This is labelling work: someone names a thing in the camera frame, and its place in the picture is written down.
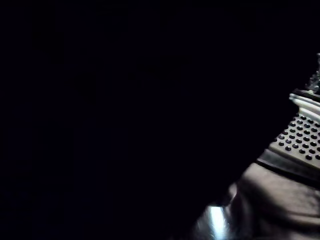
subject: perforated metal surface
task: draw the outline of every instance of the perforated metal surface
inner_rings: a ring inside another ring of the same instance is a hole
[[[293,161],[320,169],[320,123],[297,113],[269,148]]]

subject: black background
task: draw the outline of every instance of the black background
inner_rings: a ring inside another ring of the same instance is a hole
[[[320,50],[316,5],[1,11],[0,229],[34,239],[183,233],[297,112]]]

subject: metal grille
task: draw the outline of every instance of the metal grille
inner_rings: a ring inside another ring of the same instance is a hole
[[[269,148],[293,161],[320,169],[320,123],[297,113]]]

